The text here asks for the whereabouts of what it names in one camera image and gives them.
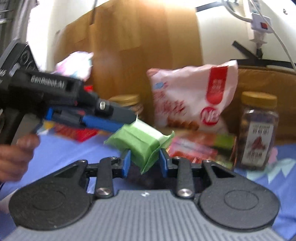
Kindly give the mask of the person's left hand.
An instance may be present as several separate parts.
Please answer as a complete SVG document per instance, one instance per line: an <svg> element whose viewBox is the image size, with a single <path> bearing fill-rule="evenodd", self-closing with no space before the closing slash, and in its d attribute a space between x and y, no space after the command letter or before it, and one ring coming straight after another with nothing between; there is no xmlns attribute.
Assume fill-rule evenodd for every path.
<svg viewBox="0 0 296 241"><path fill-rule="evenodd" d="M18 139L15 145L1 145L1 182L20 181L28 170L29 162L34 156L34 150L39 145L40 138L36 134L29 134Z"/></svg>

